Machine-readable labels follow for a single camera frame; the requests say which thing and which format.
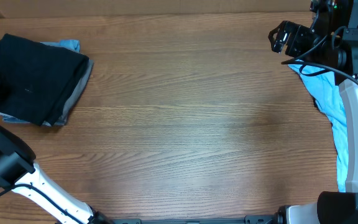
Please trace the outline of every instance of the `stack of folded clothes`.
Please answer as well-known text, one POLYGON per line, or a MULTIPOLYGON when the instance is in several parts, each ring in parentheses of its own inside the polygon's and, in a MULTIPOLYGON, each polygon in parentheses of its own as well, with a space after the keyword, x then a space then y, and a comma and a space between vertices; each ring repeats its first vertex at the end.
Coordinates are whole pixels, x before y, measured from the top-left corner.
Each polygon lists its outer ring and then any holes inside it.
POLYGON ((79 50, 77 40, 38 43, 6 34, 0 40, 4 121, 65 125, 93 66, 79 50))

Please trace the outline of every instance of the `beige wall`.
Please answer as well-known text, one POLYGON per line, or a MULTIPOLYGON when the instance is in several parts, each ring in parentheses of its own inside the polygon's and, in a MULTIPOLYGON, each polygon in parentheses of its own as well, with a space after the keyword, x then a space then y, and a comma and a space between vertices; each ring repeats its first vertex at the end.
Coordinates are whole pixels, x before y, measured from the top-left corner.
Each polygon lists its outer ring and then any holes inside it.
POLYGON ((308 11, 310 0, 0 0, 0 17, 308 11))

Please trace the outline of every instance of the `folded cloth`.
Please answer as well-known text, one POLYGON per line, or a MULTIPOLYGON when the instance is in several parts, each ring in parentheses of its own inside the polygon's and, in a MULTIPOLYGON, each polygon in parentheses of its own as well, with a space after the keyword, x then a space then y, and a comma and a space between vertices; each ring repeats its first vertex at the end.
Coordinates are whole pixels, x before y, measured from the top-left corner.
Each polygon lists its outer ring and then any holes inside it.
POLYGON ((6 34, 0 40, 0 73, 11 94, 0 113, 53 125, 88 68, 89 58, 63 47, 47 46, 6 34))
MULTIPOLYGON (((46 44, 46 45, 55 46, 55 47, 65 47, 65 48, 67 48, 69 50, 73 50, 77 53, 80 52, 80 41, 78 41, 78 40, 61 40, 59 42, 42 42, 42 43, 46 44)), ((80 78, 73 93, 71 94, 69 99, 67 99, 65 106, 63 107, 62 115, 60 115, 60 117, 57 120, 57 122, 55 123, 55 125, 60 125, 60 126, 66 125, 67 119, 68 119, 68 114, 69 114, 70 110, 74 107, 75 103, 80 98, 80 96, 83 93, 85 86, 89 80, 93 64, 94 64, 93 60, 89 60, 88 68, 86 69, 85 74, 80 78)), ((28 121, 17 119, 13 116, 4 116, 4 118, 2 120, 7 123, 20 123, 20 124, 29 123, 28 121)), ((51 124, 49 124, 46 121, 44 121, 43 125, 51 126, 51 124)))
MULTIPOLYGON (((335 85, 333 72, 324 73, 315 77, 306 77, 300 73, 301 65, 289 65, 299 74, 306 89, 314 98, 318 109, 324 113, 333 127, 334 143, 337 151, 336 172, 337 184, 340 192, 345 192, 345 181, 349 164, 349 150, 347 147, 346 114, 339 87, 335 85)), ((306 66, 303 73, 311 74, 323 69, 306 66)))

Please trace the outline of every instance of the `wooden tabletop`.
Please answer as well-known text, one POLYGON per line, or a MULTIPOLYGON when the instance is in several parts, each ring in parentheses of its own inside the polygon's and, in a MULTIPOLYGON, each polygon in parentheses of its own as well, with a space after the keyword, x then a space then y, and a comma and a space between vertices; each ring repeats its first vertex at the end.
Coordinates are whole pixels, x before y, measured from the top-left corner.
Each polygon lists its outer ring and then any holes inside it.
MULTIPOLYGON (((0 19, 34 41, 78 39, 95 61, 68 125, 4 124, 44 171, 111 218, 273 213, 336 191, 331 124, 267 34, 310 13, 0 19)), ((0 223, 53 223, 0 198, 0 223)))

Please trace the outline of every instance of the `black cloth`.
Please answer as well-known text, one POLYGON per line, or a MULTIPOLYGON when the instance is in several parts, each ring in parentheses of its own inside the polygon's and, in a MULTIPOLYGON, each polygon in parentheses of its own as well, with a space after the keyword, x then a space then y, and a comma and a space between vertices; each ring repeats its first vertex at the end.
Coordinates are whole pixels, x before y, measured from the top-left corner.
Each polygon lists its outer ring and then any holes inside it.
POLYGON ((63 47, 52 47, 5 34, 0 40, 0 74, 10 94, 0 112, 42 125, 53 125, 85 73, 89 58, 63 47))

